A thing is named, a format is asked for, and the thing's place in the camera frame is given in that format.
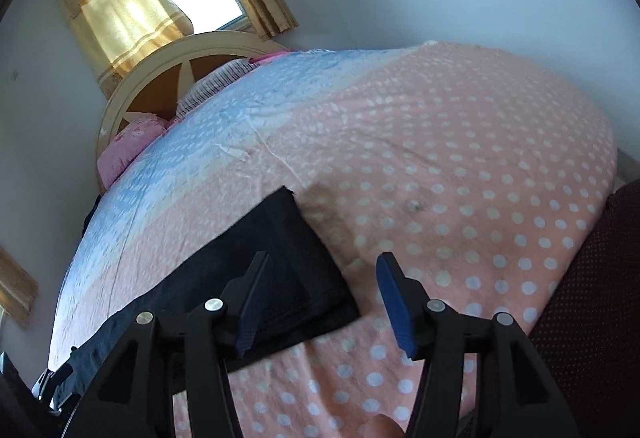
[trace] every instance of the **pink fabric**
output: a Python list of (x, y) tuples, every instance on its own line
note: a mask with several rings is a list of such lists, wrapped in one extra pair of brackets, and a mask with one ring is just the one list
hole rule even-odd
[(102, 185), (109, 189), (140, 153), (165, 134), (166, 126), (166, 120), (148, 113), (119, 132), (98, 158)]
[[(232, 374), (242, 432), (353, 438), (377, 412), (406, 427), (421, 364), (398, 350), (376, 285), (377, 255), (392, 250), (409, 277), (459, 312), (509, 311), (528, 333), (615, 170), (610, 126), (580, 91), (476, 46), (423, 46), (300, 104), (272, 131), (268, 122), (252, 128), (260, 136), (234, 141), (224, 165), (199, 166), (166, 187), (161, 213), (140, 216), (144, 227), (132, 227), (90, 287), (74, 292), (74, 308), (56, 314), (51, 369), (285, 185), (363, 317)], [(473, 356), (464, 368), (462, 412), (474, 403)], [(183, 394), (175, 415), (177, 436), (188, 437)]]
[(285, 55), (292, 54), (293, 52), (290, 50), (283, 50), (281, 52), (267, 53), (265, 55), (261, 55), (260, 57), (252, 57), (249, 59), (251, 64), (259, 64), (265, 65), (274, 62), (274, 60), (279, 59)]

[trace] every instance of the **polka dot bed sheet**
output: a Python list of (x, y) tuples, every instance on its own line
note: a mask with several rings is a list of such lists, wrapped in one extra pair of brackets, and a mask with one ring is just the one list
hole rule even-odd
[[(293, 54), (220, 99), (153, 144), (98, 206), (93, 246), (82, 241), (61, 292), (50, 366), (284, 184), (363, 317), (230, 376), (247, 437), (353, 437), (379, 412), (406, 426), (422, 367), (396, 346), (377, 255), (393, 251), (459, 312), (507, 311), (529, 332), (612, 187), (602, 114), (500, 50)], [(83, 266), (92, 252), (105, 264)], [(461, 413), (473, 407), (473, 356), (464, 371)], [(190, 436), (184, 394), (174, 411)]]

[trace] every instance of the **wooden headboard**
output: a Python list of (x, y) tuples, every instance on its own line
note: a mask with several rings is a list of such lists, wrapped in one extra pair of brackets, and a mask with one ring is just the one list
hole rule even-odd
[(239, 57), (286, 50), (252, 33), (206, 32), (184, 37), (153, 52), (116, 88), (107, 103), (98, 134), (97, 157), (132, 120), (132, 113), (155, 113), (169, 120), (177, 99), (215, 68)]

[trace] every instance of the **pillow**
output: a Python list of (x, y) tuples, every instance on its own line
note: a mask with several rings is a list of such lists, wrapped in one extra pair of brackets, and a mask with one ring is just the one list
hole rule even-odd
[(285, 55), (289, 55), (291, 53), (293, 52), (290, 52), (289, 50), (283, 50), (283, 51), (274, 52), (274, 53), (266, 53), (265, 55), (261, 55), (260, 57), (252, 57), (251, 59), (249, 59), (249, 62), (262, 66), (265, 64), (272, 63), (274, 62), (274, 60), (279, 59), (280, 57), (283, 57)]
[(109, 189), (125, 169), (156, 138), (166, 133), (166, 120), (144, 114), (119, 132), (98, 158), (98, 174)]
[(197, 108), (209, 97), (222, 91), (229, 84), (257, 67), (258, 65), (251, 64), (249, 59), (234, 59), (216, 68), (209, 75), (196, 82), (184, 97), (178, 100), (175, 116), (178, 120), (184, 119), (187, 113)]

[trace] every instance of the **metal rivet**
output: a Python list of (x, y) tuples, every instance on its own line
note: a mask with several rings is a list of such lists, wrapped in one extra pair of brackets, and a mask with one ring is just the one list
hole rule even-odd
[(136, 316), (136, 322), (138, 324), (149, 324), (154, 319), (154, 315), (151, 312), (140, 312)]
[(432, 312), (444, 312), (444, 309), (447, 305), (444, 304), (440, 299), (431, 299), (427, 303), (427, 308)]
[(497, 320), (502, 326), (511, 326), (513, 324), (513, 317), (505, 312), (498, 313), (495, 320)]
[(206, 303), (204, 303), (204, 309), (209, 312), (217, 312), (223, 306), (223, 302), (221, 299), (209, 299)]

